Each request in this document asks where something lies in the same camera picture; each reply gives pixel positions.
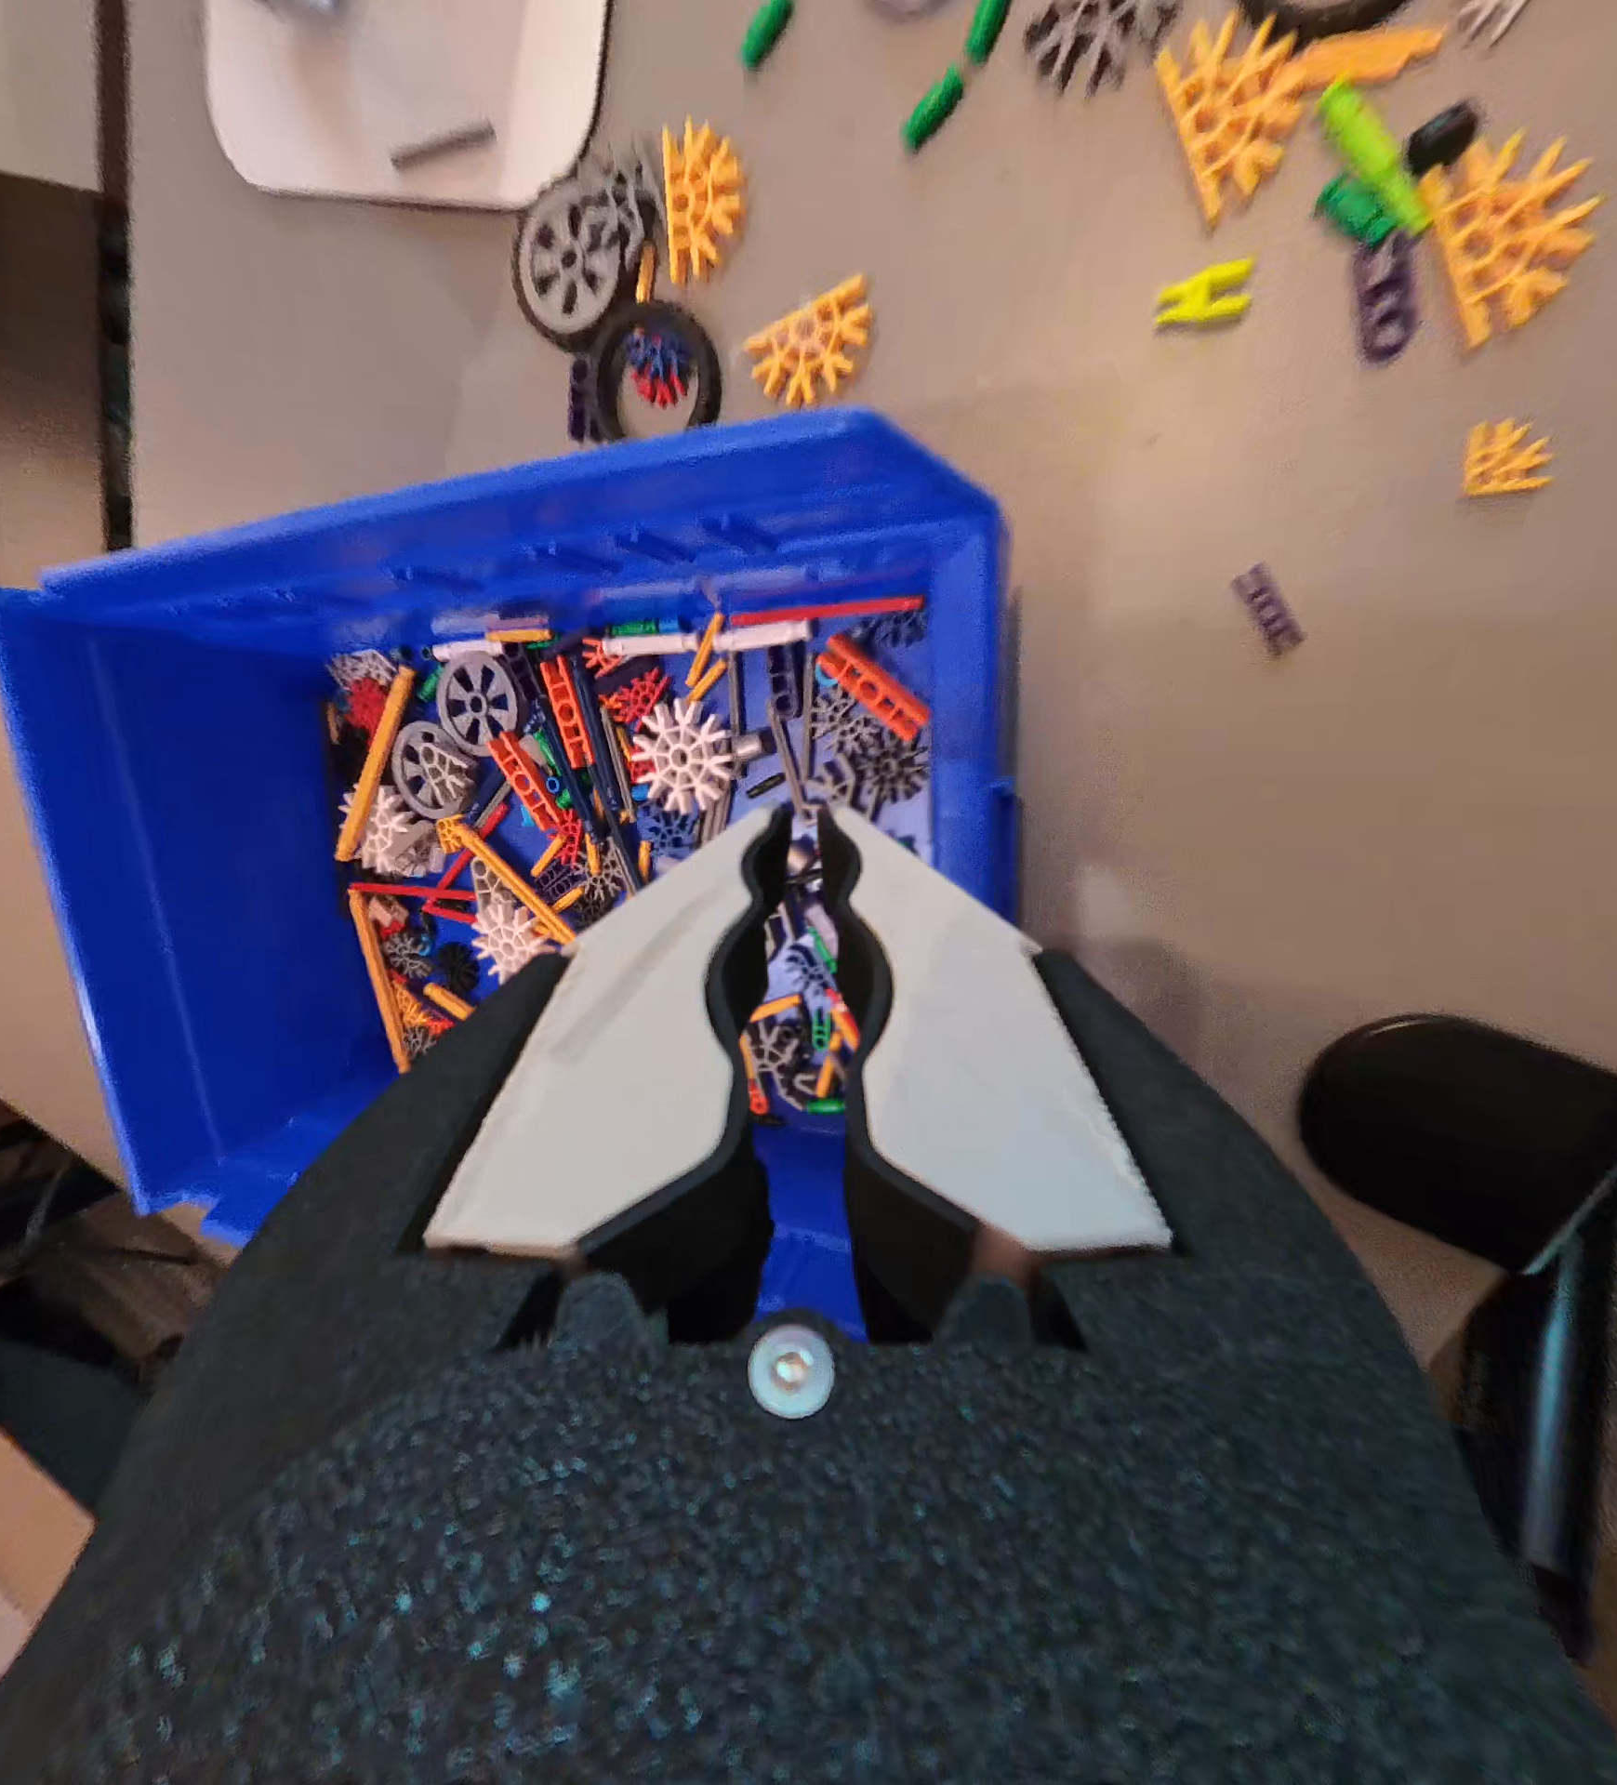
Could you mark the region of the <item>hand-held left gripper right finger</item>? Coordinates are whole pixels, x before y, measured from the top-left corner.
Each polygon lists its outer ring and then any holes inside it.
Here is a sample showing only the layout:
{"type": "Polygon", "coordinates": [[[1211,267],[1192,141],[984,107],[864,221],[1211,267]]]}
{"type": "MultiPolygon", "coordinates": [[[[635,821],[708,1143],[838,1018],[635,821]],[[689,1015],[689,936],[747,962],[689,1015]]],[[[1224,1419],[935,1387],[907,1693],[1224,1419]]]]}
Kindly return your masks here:
{"type": "Polygon", "coordinates": [[[1172,1229],[1012,920],[855,808],[822,813],[840,985],[861,1022],[848,1208],[868,1262],[1164,1253],[1172,1229]]]}

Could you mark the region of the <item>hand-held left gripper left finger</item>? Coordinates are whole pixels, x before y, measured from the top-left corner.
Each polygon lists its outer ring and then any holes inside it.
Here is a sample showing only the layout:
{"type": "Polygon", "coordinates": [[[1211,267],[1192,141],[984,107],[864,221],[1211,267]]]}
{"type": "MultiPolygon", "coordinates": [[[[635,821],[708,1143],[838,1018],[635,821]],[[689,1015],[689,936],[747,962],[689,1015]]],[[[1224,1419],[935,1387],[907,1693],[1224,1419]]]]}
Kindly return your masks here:
{"type": "Polygon", "coordinates": [[[741,1033],[794,821],[762,806],[568,946],[520,1057],[451,1173],[425,1244],[527,1261],[607,1251],[730,1162],[741,1033]]]}

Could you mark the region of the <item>pile of toy building pieces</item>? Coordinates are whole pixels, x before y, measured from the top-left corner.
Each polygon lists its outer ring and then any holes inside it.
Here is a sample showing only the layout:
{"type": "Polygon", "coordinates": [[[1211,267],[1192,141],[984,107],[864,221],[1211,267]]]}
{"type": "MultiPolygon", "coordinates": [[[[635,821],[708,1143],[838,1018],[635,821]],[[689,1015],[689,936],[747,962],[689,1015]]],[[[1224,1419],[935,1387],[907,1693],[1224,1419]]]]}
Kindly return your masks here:
{"type": "Polygon", "coordinates": [[[818,819],[851,806],[926,843],[930,633],[926,594],[885,592],[572,631],[529,612],[328,657],[337,871],[395,1067],[777,810],[784,890],[740,1037],[745,1095],[762,1123],[840,1119],[859,1030],[818,819]]]}

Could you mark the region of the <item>blue plastic bin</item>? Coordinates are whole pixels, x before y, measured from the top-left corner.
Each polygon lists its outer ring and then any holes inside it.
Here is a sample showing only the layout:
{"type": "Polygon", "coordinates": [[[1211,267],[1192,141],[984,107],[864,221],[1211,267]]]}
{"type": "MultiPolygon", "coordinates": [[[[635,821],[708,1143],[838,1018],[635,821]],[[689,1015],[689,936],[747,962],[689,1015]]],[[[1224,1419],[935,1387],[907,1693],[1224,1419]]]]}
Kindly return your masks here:
{"type": "MultiPolygon", "coordinates": [[[[902,843],[1010,916],[1006,554],[978,482],[898,424],[838,411],[596,446],[0,588],[2,705],[136,1207],[203,1208],[257,1257],[248,1302],[330,1330],[358,1315],[311,1315],[315,1289],[347,1268],[402,1298],[389,1257],[423,1251],[442,1190],[391,1216],[365,1143],[430,1164],[460,1117],[434,1069],[389,1057],[348,918],[328,657],[529,612],[572,631],[922,592],[931,813],[920,851],[902,843]]],[[[749,1123],[773,1210],[758,1311],[885,1337],[851,1257],[844,1115],[749,1123]]]]}

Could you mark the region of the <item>black office chair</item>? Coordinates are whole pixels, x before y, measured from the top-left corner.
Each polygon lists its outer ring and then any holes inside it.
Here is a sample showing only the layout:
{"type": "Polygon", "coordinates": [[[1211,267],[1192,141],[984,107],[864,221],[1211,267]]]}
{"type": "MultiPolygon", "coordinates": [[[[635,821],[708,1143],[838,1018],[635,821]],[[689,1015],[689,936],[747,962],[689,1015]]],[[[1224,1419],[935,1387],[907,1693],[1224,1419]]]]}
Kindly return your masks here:
{"type": "Polygon", "coordinates": [[[1595,1650],[1617,1264],[1617,1072],[1466,1016],[1338,1037],[1297,1098],[1356,1203],[1500,1268],[1466,1322],[1455,1434],[1489,1529],[1578,1663],[1595,1650]]]}

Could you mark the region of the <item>purple flat block piece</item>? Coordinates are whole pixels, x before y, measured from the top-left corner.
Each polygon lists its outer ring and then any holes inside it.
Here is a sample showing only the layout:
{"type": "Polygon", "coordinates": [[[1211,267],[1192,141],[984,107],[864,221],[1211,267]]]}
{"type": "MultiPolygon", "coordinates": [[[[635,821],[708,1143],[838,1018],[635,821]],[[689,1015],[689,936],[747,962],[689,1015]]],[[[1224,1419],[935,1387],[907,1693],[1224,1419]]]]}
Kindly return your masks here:
{"type": "Polygon", "coordinates": [[[1230,586],[1271,657],[1287,657],[1306,640],[1300,621],[1267,564],[1256,562],[1237,573],[1230,586]]]}

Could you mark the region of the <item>yellow fan connector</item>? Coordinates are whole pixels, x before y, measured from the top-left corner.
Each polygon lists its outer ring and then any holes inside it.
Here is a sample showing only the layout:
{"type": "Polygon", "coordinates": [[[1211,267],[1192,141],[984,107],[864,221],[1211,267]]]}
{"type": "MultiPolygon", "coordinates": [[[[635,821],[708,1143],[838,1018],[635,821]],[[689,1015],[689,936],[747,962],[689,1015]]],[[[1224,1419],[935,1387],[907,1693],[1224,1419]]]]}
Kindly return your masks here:
{"type": "Polygon", "coordinates": [[[710,122],[686,118],[661,131],[661,197],[669,279],[686,288],[723,264],[723,247],[745,219],[745,169],[710,122]]]}
{"type": "Polygon", "coordinates": [[[1516,329],[1567,288],[1570,267],[1595,243],[1598,191],[1578,191],[1589,158],[1552,141],[1522,159],[1526,135],[1502,144],[1477,137],[1451,165],[1421,174],[1429,234],[1438,249],[1468,351],[1498,329],[1516,329]]]}
{"type": "Polygon", "coordinates": [[[805,409],[838,396],[863,372],[872,329],[868,279],[853,273],[747,335],[741,349],[768,402],[805,409]]]}
{"type": "Polygon", "coordinates": [[[1295,33],[1267,18],[1244,31],[1192,20],[1185,40],[1153,61],[1203,223],[1213,230],[1244,208],[1280,169],[1302,115],[1295,33]]]}

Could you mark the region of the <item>small yellow connector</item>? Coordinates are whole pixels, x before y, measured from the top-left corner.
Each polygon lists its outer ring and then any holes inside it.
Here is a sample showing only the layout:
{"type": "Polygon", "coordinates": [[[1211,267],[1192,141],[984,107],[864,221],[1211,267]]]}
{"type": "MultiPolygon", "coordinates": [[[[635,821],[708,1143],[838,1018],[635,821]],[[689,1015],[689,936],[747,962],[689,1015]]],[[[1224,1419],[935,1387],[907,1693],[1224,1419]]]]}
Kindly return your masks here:
{"type": "Polygon", "coordinates": [[[1552,437],[1528,420],[1485,418],[1470,426],[1462,454],[1462,497],[1498,499],[1548,485],[1554,474],[1552,437]]]}

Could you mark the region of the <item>lime yellow clip connector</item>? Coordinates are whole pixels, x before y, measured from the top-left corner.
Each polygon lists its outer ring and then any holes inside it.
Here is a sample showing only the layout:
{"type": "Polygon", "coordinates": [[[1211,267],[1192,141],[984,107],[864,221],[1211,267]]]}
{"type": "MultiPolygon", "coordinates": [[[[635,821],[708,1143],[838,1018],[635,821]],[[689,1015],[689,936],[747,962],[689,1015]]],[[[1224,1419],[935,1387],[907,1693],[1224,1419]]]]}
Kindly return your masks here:
{"type": "Polygon", "coordinates": [[[1252,295],[1246,288],[1256,269],[1254,256],[1215,262],[1164,284],[1155,297],[1153,325],[1218,327],[1243,320],[1252,295]]]}

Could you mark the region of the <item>grey wheel with black tire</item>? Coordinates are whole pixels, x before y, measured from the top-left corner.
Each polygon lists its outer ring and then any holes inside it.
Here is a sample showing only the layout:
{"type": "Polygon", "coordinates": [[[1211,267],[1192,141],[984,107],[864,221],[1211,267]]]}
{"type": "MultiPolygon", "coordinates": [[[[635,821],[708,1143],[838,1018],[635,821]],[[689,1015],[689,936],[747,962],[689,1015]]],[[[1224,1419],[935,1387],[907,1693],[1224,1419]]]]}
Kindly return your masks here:
{"type": "Polygon", "coordinates": [[[525,212],[514,249],[527,321],[555,346],[585,346],[633,286],[645,240],[620,226],[598,171],[551,182],[525,212]]]}

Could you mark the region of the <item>purple holed connector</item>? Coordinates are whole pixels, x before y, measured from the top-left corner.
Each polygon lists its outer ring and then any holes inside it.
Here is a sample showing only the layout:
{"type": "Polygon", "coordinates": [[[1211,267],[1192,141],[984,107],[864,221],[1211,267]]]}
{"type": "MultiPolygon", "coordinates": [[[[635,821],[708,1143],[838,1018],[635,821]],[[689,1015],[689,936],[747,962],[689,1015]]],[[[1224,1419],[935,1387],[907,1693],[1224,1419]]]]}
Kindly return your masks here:
{"type": "Polygon", "coordinates": [[[1414,245],[1407,230],[1392,230],[1353,251],[1356,340],[1369,366],[1393,362],[1421,325],[1414,245]]]}

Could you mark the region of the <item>dark grey snowflake connector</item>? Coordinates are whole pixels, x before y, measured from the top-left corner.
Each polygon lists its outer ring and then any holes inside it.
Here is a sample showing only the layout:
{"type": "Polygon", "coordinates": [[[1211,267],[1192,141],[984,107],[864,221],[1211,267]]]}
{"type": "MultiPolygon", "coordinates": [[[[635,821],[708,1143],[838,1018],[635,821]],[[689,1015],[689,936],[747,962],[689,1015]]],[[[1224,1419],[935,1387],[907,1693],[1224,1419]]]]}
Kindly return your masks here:
{"type": "Polygon", "coordinates": [[[650,139],[607,146],[596,159],[600,187],[630,234],[650,234],[663,223],[661,156],[650,139]]]}

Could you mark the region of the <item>lime green rod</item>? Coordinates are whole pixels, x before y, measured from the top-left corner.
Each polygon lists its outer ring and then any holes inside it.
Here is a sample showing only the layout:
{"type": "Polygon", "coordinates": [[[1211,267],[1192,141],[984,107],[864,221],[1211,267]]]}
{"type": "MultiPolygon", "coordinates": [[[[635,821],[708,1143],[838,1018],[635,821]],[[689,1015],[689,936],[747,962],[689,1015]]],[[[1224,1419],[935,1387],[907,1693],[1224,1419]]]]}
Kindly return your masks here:
{"type": "Polygon", "coordinates": [[[1334,77],[1317,100],[1315,115],[1347,171],[1373,191],[1392,223],[1423,234],[1431,212],[1418,178],[1364,90],[1347,77],[1334,77]]]}

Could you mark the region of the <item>dark grey fan connector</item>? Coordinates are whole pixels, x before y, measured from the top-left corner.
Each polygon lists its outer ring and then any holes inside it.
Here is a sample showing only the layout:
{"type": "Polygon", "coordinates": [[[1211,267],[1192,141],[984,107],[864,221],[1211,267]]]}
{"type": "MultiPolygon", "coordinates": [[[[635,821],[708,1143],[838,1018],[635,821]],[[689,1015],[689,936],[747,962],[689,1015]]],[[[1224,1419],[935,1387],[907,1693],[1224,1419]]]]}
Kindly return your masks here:
{"type": "Polygon", "coordinates": [[[1054,90],[1122,85],[1133,55],[1161,48],[1179,1],[1045,1],[1025,25],[1025,49],[1054,90]]]}

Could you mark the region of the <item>white rounded base plate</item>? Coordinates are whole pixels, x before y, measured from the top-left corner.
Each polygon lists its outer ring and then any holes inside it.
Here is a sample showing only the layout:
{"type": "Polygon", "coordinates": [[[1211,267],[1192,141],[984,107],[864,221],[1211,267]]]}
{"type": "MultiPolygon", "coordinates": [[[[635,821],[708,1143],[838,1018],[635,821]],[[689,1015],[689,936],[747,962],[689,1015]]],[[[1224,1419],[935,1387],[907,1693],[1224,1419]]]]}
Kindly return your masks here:
{"type": "Polygon", "coordinates": [[[279,195],[518,212],[598,105],[607,1],[205,1],[216,141],[279,195]],[[395,171],[395,144],[488,118],[496,144],[395,171]]]}

